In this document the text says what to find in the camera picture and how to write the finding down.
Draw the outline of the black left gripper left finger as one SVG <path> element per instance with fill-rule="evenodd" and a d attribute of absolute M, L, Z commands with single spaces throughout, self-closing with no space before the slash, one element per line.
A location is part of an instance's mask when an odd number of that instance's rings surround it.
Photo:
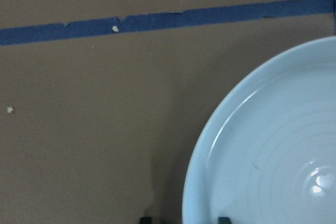
<path fill-rule="evenodd" d="M 152 217 L 145 216 L 139 219 L 139 224 L 152 224 Z"/>

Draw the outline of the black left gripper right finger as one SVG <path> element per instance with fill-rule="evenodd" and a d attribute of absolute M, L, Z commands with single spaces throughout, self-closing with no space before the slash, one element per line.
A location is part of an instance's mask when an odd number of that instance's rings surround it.
<path fill-rule="evenodd" d="M 231 219 L 229 217 L 219 217 L 218 224 L 231 224 Z"/>

